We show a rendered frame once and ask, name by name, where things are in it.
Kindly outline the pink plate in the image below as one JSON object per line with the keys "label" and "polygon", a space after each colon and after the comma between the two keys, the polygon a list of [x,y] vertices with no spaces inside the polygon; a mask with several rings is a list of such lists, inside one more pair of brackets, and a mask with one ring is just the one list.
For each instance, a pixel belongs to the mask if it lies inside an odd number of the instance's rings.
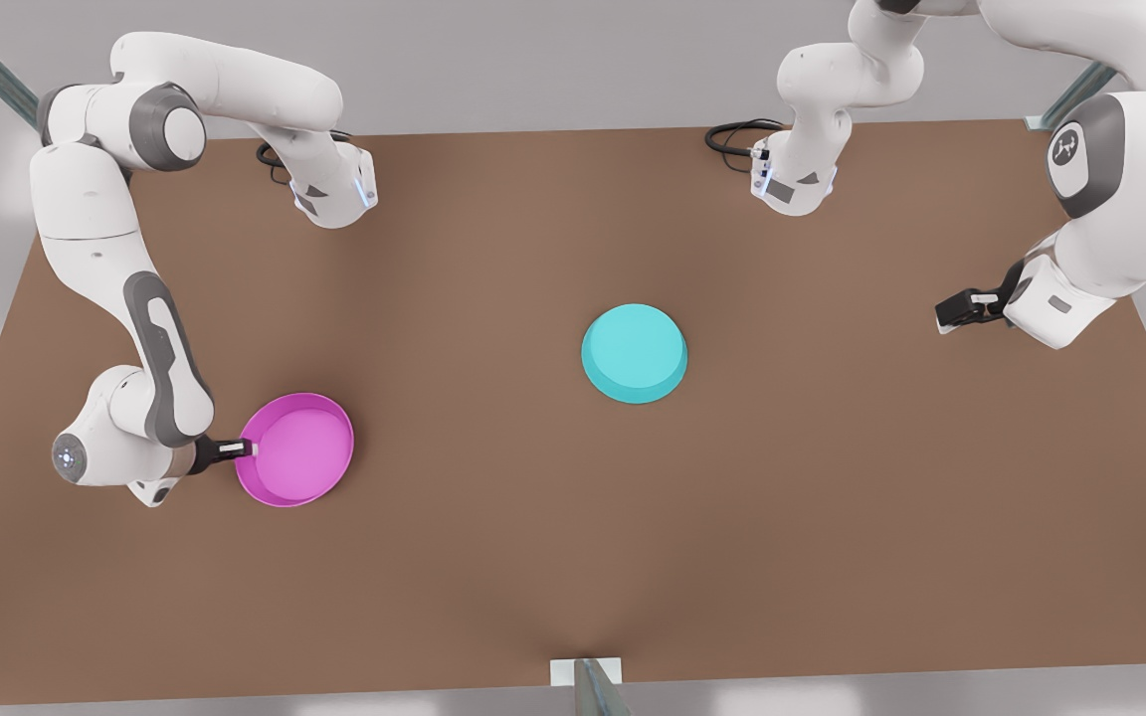
{"label": "pink plate", "polygon": [[235,461],[238,483],[273,508],[296,508],[330,491],[350,467],[354,431],[332,399],[295,393],[274,399],[249,418],[240,434],[251,444]]}

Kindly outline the blue plate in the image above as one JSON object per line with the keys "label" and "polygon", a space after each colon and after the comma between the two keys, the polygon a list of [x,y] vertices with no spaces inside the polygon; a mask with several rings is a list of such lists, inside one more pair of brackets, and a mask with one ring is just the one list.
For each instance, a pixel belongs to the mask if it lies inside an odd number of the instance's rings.
{"label": "blue plate", "polygon": [[601,314],[584,332],[582,368],[602,395],[641,406],[658,402],[686,373],[685,336],[667,313],[629,302]]}

